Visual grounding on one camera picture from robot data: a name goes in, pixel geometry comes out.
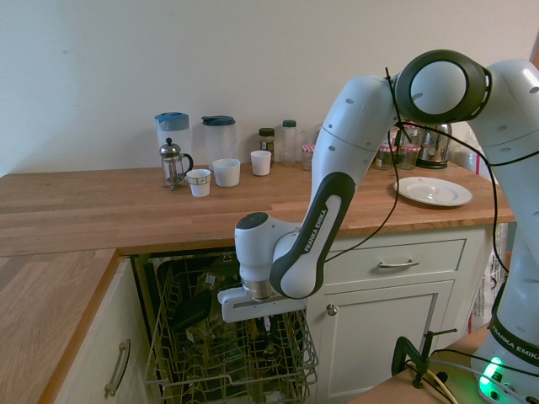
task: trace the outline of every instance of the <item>white plate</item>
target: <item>white plate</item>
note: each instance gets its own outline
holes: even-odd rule
[[[402,196],[438,206],[460,206],[472,200],[472,193],[466,188],[449,181],[429,177],[410,177],[399,181]]]

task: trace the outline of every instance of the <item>butcher block counter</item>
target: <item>butcher block counter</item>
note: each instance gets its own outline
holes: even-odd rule
[[[460,207],[401,198],[382,232],[492,223],[489,181],[450,165],[399,171],[436,177],[473,193]],[[339,237],[368,235],[386,218],[394,171],[368,171]],[[276,163],[255,177],[242,165],[240,184],[211,183],[208,197],[163,188],[160,168],[82,173],[12,174],[0,178],[0,402],[53,402],[99,307],[117,258],[138,253],[233,246],[234,227],[264,211],[300,222],[311,173]],[[499,191],[499,222],[514,221]]]

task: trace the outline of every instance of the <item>dishwasher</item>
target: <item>dishwasher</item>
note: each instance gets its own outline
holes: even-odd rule
[[[225,323],[216,295],[240,285],[233,248],[139,256],[151,340],[146,383],[167,404],[302,403],[318,357],[305,310]]]

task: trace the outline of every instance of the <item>white cup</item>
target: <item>white cup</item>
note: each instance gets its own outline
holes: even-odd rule
[[[213,162],[213,173],[220,187],[234,187],[239,184],[240,161],[236,158],[222,158]]]
[[[191,187],[191,193],[197,198],[210,194],[211,171],[204,168],[188,171],[185,176]]]
[[[271,151],[251,151],[251,163],[254,175],[268,175],[270,173]]]

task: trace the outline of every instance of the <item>dishwasher rack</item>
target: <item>dishwasher rack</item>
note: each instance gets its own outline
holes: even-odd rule
[[[194,294],[192,279],[202,274],[200,268],[189,268],[187,259],[161,274],[146,368],[153,397],[168,404],[304,402],[318,366],[305,311],[274,316],[273,337],[265,340],[253,338],[254,320],[226,324],[221,319],[218,336],[210,338],[194,337],[189,329],[174,331],[170,313]],[[270,344],[274,355],[268,355]]]

